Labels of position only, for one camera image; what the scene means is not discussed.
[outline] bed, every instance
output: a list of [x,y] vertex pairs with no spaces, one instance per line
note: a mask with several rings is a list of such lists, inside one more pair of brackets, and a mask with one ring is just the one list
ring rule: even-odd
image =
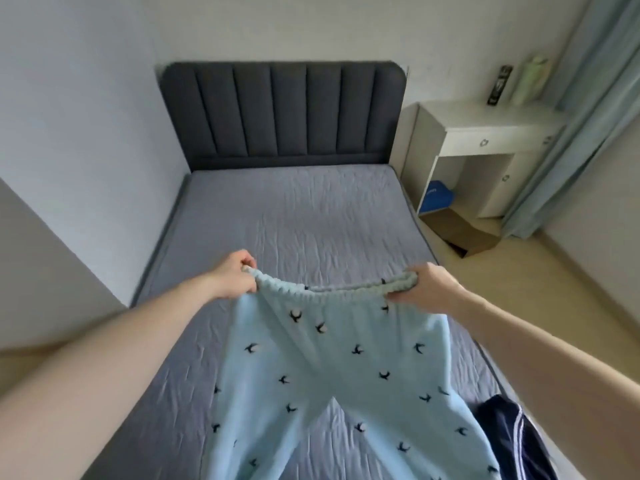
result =
[[[388,158],[405,86],[394,63],[177,63],[161,90],[192,170],[138,302],[246,248],[272,276],[346,285],[434,260]],[[204,307],[87,479],[199,477],[229,303]],[[452,385],[500,391],[450,323]],[[389,478],[332,401],[283,479]]]

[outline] white stripe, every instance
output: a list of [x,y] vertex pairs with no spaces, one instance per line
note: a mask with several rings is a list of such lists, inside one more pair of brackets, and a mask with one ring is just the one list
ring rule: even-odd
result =
[[520,460],[519,460],[519,448],[518,448],[518,433],[520,423],[522,422],[522,408],[518,406],[518,415],[516,416],[516,421],[513,423],[513,461],[516,465],[516,477],[518,480],[524,480],[521,470],[520,470]]
[[522,480],[527,480],[527,474],[524,470],[524,461],[522,459],[522,432],[524,431],[524,415],[520,421],[520,428],[518,429],[518,453],[517,457],[520,463],[520,471],[522,473]]

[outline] curtain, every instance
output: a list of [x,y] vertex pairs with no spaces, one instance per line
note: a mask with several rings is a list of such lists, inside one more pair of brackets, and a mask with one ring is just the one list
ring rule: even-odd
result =
[[592,0],[543,96],[570,119],[508,209],[504,237],[533,234],[638,115],[639,49],[640,0]]

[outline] mattress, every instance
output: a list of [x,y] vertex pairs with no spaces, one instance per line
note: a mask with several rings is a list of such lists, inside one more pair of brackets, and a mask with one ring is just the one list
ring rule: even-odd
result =
[[[386,165],[197,171],[145,281],[140,301],[245,248],[261,271],[308,285],[352,285],[434,260],[393,169]],[[211,432],[227,301],[205,306],[85,475],[195,480]],[[450,320],[452,386],[470,405],[499,392],[469,334]],[[332,401],[292,455],[283,479],[389,479]]]

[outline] headboard panel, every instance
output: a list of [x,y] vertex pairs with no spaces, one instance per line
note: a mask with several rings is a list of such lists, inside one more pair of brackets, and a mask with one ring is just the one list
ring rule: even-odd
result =
[[388,163],[405,85],[392,62],[178,62],[160,80],[191,170]]

